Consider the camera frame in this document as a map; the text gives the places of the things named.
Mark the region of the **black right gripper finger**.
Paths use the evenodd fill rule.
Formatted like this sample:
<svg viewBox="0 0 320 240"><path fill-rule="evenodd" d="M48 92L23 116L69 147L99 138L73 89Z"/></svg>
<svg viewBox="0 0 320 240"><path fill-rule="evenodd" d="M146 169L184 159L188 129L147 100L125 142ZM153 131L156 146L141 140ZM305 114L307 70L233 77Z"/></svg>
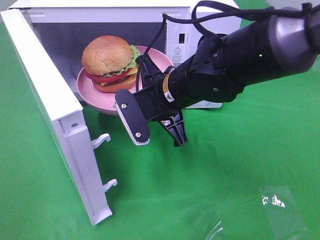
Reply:
<svg viewBox="0 0 320 240"><path fill-rule="evenodd" d="M181 147L188 142L182 110L176 115L160 120L159 123L173 139L174 147Z"/></svg>
<svg viewBox="0 0 320 240"><path fill-rule="evenodd" d="M138 64L136 90L151 87L164 79L165 73L158 68L149 55L140 55L135 62Z"/></svg>

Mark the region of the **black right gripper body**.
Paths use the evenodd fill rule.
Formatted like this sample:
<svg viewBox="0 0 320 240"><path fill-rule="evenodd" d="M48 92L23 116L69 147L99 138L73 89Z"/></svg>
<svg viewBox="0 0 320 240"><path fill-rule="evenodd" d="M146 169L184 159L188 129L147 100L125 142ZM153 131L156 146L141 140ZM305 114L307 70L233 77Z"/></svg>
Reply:
<svg viewBox="0 0 320 240"><path fill-rule="evenodd" d="M245 88L243 68L212 62L184 62L164 74L163 80L134 95L148 121L164 120L201 101L232 102Z"/></svg>

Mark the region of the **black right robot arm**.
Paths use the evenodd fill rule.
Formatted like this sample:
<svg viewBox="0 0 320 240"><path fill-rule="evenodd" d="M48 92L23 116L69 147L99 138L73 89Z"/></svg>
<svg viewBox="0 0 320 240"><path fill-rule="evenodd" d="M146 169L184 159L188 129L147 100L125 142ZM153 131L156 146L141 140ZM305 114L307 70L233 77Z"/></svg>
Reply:
<svg viewBox="0 0 320 240"><path fill-rule="evenodd" d="M200 1L219 13L190 23L201 33L197 50L178 67L159 71L147 53L139 57L143 88L129 96L127 131L136 145L150 140L149 121L161 122L175 145L187 138L182 110L200 101L227 103L246 86L308 71L320 53L320 8L241 10Z"/></svg>

